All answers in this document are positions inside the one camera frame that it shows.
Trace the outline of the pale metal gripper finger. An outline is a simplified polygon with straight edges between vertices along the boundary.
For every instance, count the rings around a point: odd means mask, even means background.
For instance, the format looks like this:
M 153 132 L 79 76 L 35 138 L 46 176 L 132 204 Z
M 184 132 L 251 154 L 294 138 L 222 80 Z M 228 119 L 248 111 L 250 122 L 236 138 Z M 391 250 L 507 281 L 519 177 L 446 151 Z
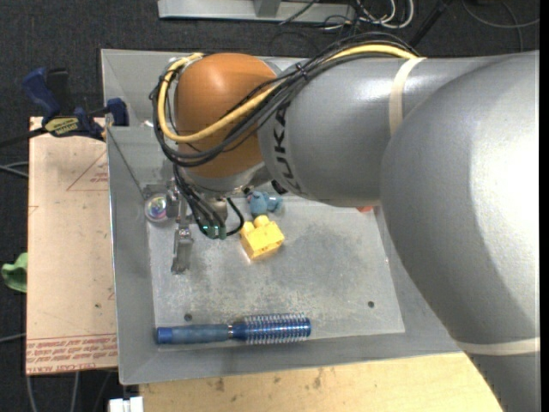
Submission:
M 181 231 L 179 229 L 176 229 L 174 231 L 174 241 L 173 241 L 173 251 L 172 251 L 172 265 L 171 265 L 171 272 L 172 273 L 182 273 L 184 270 L 184 254 L 181 253 L 182 245 L 184 244 L 182 242 L 183 238 L 181 235 Z
M 182 230 L 182 270 L 186 271 L 190 268 L 192 247 L 194 239 L 191 231 L 186 228 Z

